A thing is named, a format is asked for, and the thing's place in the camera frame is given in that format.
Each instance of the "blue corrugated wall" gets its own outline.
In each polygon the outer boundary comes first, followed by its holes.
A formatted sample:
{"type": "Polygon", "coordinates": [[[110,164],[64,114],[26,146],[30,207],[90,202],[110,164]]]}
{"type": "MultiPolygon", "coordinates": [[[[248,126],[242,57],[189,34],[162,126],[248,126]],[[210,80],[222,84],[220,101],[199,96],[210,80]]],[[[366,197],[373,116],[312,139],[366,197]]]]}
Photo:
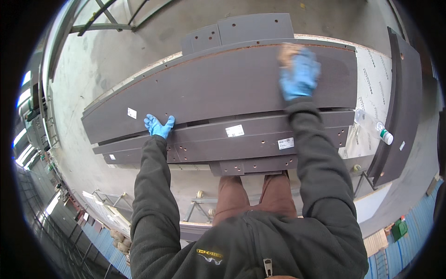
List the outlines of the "blue corrugated wall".
{"type": "Polygon", "coordinates": [[[368,258],[369,269],[365,279],[392,279],[412,261],[434,224],[435,199],[441,183],[440,180],[432,194],[424,195],[405,215],[408,233],[394,243],[390,235],[389,246],[368,258]]]}
{"type": "Polygon", "coordinates": [[[130,274],[130,267],[125,263],[125,256],[113,246],[113,238],[110,236],[110,231],[108,229],[102,228],[101,232],[98,233],[90,224],[86,223],[82,227],[82,230],[93,245],[98,249],[98,251],[117,270],[119,270],[127,278],[132,278],[132,275],[130,274]]]}

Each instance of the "window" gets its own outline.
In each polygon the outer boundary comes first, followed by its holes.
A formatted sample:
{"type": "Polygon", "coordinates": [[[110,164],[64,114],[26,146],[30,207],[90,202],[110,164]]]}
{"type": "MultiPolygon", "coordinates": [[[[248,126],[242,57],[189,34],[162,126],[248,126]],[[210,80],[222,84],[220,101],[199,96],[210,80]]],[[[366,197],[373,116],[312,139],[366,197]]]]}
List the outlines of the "window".
{"type": "Polygon", "coordinates": [[[28,88],[25,92],[20,95],[19,100],[17,101],[17,107],[23,104],[27,99],[31,97],[31,88],[28,88]]]}
{"type": "Polygon", "coordinates": [[[31,80],[31,71],[28,71],[24,76],[23,76],[23,81],[22,81],[22,85],[27,83],[28,81],[31,80]]]}
{"type": "Polygon", "coordinates": [[[23,167],[23,162],[25,159],[31,154],[31,152],[34,150],[34,147],[31,145],[28,145],[25,150],[20,154],[19,158],[17,158],[16,163],[19,164],[21,167],[23,167]]]}
{"type": "Polygon", "coordinates": [[[48,207],[46,208],[46,213],[48,213],[48,215],[50,215],[54,208],[57,205],[57,202],[59,201],[59,197],[60,197],[60,191],[57,192],[57,194],[54,196],[53,200],[50,202],[50,204],[48,205],[48,207]]]}
{"type": "Polygon", "coordinates": [[[16,146],[16,144],[19,142],[19,140],[22,138],[23,135],[25,135],[26,133],[26,129],[23,129],[18,135],[17,137],[14,139],[14,143],[13,143],[13,147],[16,146]]]}

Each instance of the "gloved hand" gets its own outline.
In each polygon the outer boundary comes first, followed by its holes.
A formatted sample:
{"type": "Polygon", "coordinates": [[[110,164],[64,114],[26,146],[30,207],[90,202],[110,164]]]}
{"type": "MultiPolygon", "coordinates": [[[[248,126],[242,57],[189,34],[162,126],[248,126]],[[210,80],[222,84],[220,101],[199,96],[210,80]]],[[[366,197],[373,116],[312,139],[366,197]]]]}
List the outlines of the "gloved hand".
{"type": "Polygon", "coordinates": [[[164,139],[167,139],[170,129],[172,129],[175,123],[175,118],[171,115],[166,122],[166,125],[161,125],[159,120],[152,114],[146,115],[147,118],[144,119],[145,127],[149,130],[151,136],[159,135],[164,139]]]}
{"type": "Polygon", "coordinates": [[[280,72],[279,83],[286,101],[311,96],[318,85],[316,79],[321,72],[321,64],[316,62],[316,55],[307,48],[302,48],[292,59],[291,69],[281,68],[280,72]]]}

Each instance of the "curved panel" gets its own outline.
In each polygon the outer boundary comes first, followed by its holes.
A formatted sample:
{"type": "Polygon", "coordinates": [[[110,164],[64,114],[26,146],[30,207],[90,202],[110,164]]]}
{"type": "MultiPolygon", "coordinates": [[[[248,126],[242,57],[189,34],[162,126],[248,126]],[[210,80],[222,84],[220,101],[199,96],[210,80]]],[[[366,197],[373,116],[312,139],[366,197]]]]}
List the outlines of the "curved panel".
{"type": "MultiPolygon", "coordinates": [[[[354,51],[308,46],[322,65],[313,93],[320,108],[356,106],[357,65],[354,51]]],[[[150,112],[162,123],[176,124],[256,112],[283,110],[278,86],[278,45],[210,54],[185,61],[122,90],[82,119],[91,143],[145,130],[150,112]]]]}

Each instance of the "zipper pull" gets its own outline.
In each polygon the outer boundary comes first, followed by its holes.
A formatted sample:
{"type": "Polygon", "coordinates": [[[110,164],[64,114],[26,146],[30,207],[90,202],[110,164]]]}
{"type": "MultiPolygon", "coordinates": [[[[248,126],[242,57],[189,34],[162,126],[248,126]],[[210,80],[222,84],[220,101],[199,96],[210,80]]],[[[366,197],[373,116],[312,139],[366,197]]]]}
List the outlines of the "zipper pull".
{"type": "Polygon", "coordinates": [[[266,277],[271,277],[273,275],[273,261],[272,261],[272,259],[264,258],[263,265],[265,266],[266,277]]]}

